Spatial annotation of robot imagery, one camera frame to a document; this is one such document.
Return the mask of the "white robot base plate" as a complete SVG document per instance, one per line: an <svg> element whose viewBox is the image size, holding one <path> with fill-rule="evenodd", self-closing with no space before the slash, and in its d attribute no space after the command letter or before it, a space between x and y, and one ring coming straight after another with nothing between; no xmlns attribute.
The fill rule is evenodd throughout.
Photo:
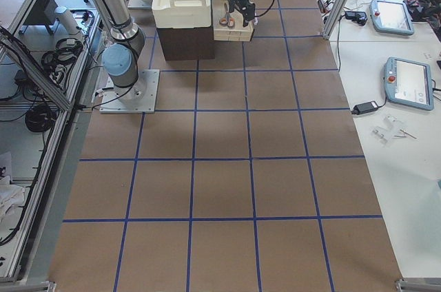
<svg viewBox="0 0 441 292"><path fill-rule="evenodd" d="M99 111L104 114L154 113L159 77L160 70L140 71L138 81L125 95L124 89L114 89L113 82L108 77L106 86L111 87L111 90L104 92Z"/></svg>

